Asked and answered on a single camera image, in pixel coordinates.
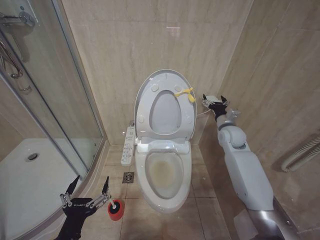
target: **toilet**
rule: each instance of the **toilet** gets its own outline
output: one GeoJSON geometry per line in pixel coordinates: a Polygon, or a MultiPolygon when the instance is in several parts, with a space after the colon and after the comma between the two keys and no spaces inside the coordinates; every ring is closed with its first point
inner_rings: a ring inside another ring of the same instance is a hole
{"type": "Polygon", "coordinates": [[[134,106],[135,167],[149,205],[161,213],[177,211],[188,197],[191,183],[191,145],[197,105],[188,81],[164,69],[142,84],[134,106]],[[189,90],[189,94],[178,93],[189,90]]]}

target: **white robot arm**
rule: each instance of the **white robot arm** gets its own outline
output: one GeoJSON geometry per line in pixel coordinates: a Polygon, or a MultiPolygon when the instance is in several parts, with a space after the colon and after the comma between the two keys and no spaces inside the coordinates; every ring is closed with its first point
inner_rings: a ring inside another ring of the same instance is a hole
{"type": "Polygon", "coordinates": [[[249,210],[271,211],[274,192],[258,157],[250,150],[247,136],[236,126],[239,114],[230,109],[226,112],[227,99],[203,95],[203,104],[212,109],[218,126],[219,144],[225,152],[225,163],[237,196],[249,210]]]}
{"type": "Polygon", "coordinates": [[[237,196],[245,204],[249,216],[261,236],[279,236],[284,240],[300,239],[283,215],[274,209],[274,192],[258,157],[250,150],[247,136],[236,126],[239,112],[229,109],[223,96],[203,95],[203,105],[215,114],[219,144],[237,196]]]}

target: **shower drain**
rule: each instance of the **shower drain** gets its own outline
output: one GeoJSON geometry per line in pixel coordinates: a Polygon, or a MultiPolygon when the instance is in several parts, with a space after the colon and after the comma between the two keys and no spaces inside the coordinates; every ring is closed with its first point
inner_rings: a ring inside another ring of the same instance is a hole
{"type": "Polygon", "coordinates": [[[37,157],[39,156],[39,153],[32,153],[28,156],[28,160],[29,161],[32,161],[32,160],[35,160],[37,157]]]}
{"type": "Polygon", "coordinates": [[[132,184],[134,182],[134,177],[135,177],[135,172],[124,172],[123,173],[123,179],[122,183],[123,184],[132,184]]]}

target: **bidet control panel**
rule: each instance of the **bidet control panel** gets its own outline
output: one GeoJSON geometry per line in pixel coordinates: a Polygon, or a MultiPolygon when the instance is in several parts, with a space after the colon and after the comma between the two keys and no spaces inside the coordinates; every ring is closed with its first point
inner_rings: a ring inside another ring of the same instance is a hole
{"type": "Polygon", "coordinates": [[[134,156],[136,130],[134,126],[128,126],[124,140],[124,146],[121,157],[122,166],[130,166],[134,156]]]}

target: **toilet lid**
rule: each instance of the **toilet lid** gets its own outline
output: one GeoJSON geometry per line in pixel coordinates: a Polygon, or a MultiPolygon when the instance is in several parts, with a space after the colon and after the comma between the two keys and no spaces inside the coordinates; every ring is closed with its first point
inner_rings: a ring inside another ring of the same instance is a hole
{"type": "Polygon", "coordinates": [[[191,88],[188,81],[173,70],[151,74],[142,84],[135,101],[134,120],[139,138],[189,140],[195,129],[196,103],[188,94],[174,94],[191,88]]]}

